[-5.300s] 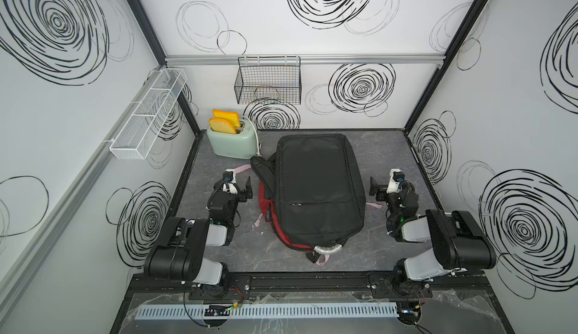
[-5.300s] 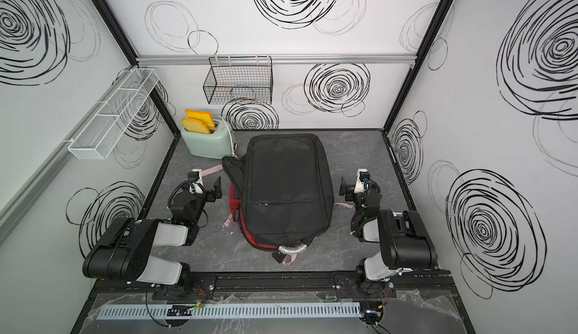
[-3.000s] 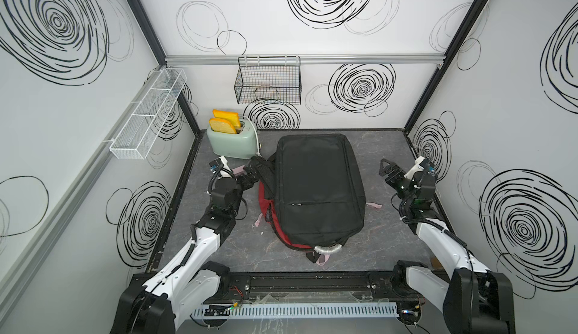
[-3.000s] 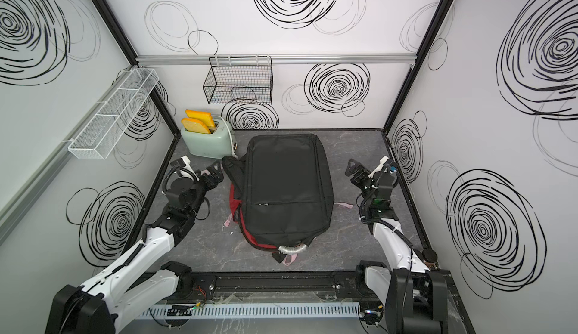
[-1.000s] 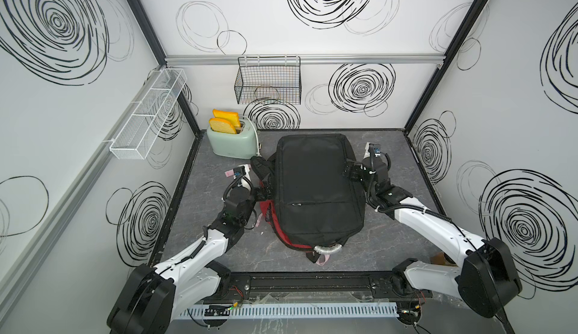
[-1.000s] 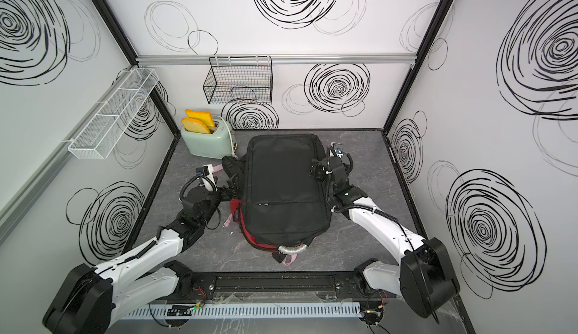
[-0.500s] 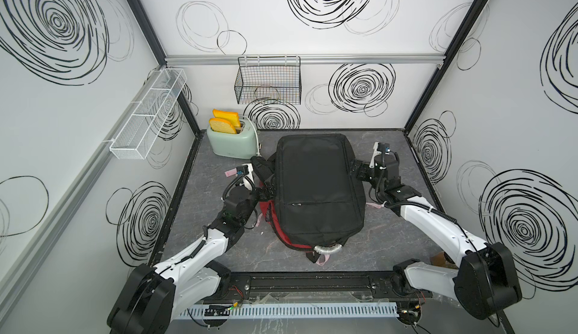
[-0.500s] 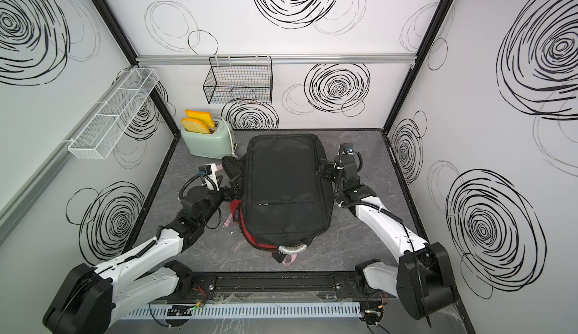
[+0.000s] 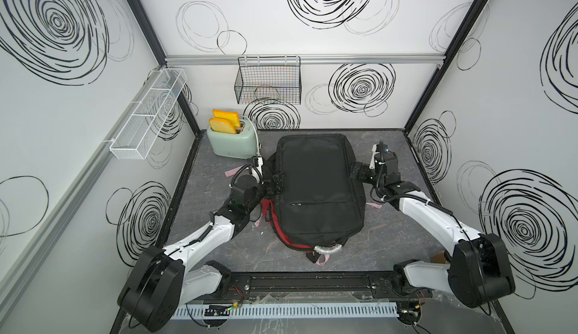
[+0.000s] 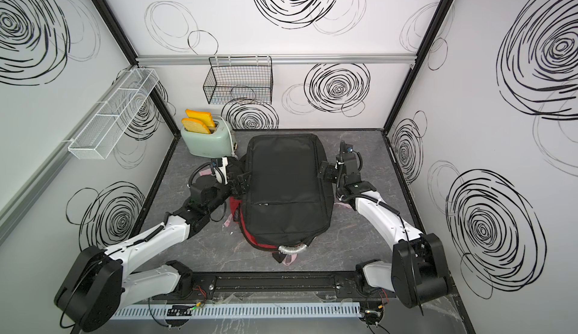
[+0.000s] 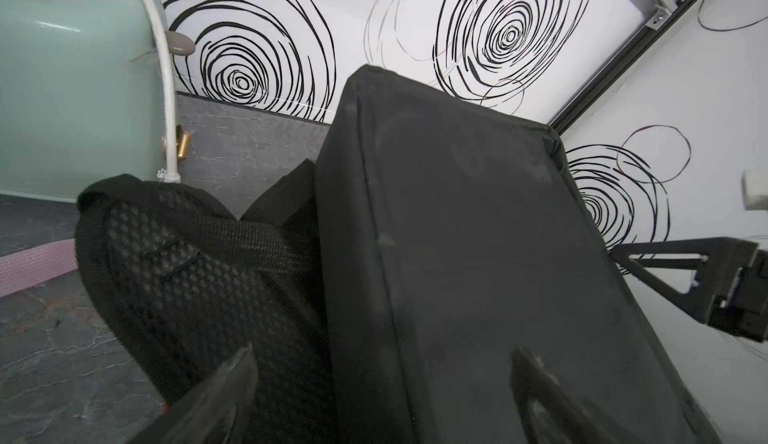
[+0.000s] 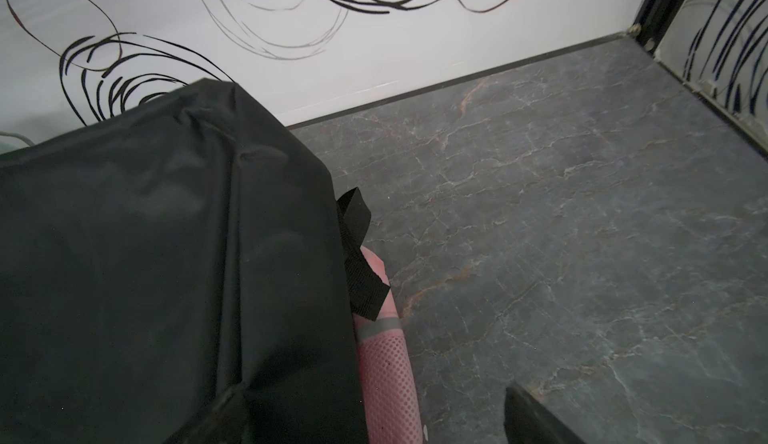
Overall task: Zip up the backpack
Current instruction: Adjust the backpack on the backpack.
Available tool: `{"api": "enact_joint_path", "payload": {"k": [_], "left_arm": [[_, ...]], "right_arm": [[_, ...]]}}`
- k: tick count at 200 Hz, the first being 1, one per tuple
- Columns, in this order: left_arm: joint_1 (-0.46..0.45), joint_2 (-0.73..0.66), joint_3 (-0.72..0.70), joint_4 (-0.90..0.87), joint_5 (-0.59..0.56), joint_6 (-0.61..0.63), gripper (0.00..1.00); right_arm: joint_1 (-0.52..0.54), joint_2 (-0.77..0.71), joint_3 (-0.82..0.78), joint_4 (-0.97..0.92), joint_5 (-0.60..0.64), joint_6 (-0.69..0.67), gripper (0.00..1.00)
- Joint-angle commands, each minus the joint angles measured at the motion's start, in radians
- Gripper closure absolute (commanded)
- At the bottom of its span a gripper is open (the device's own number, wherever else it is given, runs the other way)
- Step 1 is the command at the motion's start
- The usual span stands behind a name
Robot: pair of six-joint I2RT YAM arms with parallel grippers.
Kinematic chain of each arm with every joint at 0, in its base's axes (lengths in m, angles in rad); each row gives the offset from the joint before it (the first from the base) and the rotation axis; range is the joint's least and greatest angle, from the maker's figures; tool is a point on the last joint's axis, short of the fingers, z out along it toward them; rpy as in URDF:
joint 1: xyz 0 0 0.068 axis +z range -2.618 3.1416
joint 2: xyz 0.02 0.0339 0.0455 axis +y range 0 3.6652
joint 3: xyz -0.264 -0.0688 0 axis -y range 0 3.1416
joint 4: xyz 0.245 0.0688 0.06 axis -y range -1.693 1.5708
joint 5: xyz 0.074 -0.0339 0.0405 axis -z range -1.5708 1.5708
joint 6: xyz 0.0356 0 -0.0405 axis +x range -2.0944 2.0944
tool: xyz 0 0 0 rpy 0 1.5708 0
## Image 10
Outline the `large black backpack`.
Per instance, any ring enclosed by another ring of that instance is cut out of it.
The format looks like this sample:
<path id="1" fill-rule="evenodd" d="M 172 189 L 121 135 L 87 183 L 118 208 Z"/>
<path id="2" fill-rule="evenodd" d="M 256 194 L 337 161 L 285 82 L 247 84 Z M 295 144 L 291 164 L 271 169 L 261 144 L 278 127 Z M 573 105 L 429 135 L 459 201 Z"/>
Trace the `large black backpack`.
<path id="1" fill-rule="evenodd" d="M 325 148 L 317 135 L 259 135 L 252 138 L 245 155 L 250 171 L 249 203 L 317 203 L 330 225 L 334 207 L 332 183 L 318 178 L 326 161 Z"/>

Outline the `red and black backpack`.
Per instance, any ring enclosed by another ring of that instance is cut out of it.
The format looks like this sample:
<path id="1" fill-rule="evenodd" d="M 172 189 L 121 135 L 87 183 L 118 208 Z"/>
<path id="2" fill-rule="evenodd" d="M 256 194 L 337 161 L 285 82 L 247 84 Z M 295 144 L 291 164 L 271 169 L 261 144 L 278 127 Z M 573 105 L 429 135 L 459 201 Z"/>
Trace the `red and black backpack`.
<path id="1" fill-rule="evenodd" d="M 249 203 L 229 198 L 230 219 L 251 247 L 270 253 L 285 266 L 293 264 L 327 220 L 317 203 Z"/>

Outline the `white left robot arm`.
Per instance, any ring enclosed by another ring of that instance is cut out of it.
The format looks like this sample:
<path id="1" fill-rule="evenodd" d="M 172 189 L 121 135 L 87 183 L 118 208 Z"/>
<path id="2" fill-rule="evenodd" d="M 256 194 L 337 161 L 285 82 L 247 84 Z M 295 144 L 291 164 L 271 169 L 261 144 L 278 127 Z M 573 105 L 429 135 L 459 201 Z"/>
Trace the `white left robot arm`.
<path id="1" fill-rule="evenodd" d="M 165 214 L 156 226 L 123 242 L 78 254 L 54 298 L 68 318 L 73 333 L 93 332 L 117 310 L 169 295 L 187 299 L 196 290 L 192 271 L 177 260 L 156 269 L 139 268 L 160 252 L 191 239 L 212 221 L 212 213 L 242 192 L 245 161 L 235 157 L 213 159 L 189 177 L 189 197 L 182 207 Z"/>

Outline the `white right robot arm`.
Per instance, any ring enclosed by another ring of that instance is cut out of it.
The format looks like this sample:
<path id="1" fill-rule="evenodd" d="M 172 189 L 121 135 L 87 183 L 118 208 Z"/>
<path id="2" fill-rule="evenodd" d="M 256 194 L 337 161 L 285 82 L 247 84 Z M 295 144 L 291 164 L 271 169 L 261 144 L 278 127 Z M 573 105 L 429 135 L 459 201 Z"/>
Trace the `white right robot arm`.
<path id="1" fill-rule="evenodd" d="M 323 162 L 319 177 L 336 185 L 336 198 L 364 217 L 391 249 L 391 260 L 367 261 L 356 267 L 363 290 L 394 293 L 407 307 L 446 296 L 451 275 L 443 244 L 405 221 L 377 189 L 361 178 L 363 158 L 352 145 L 340 142 L 336 162 Z"/>

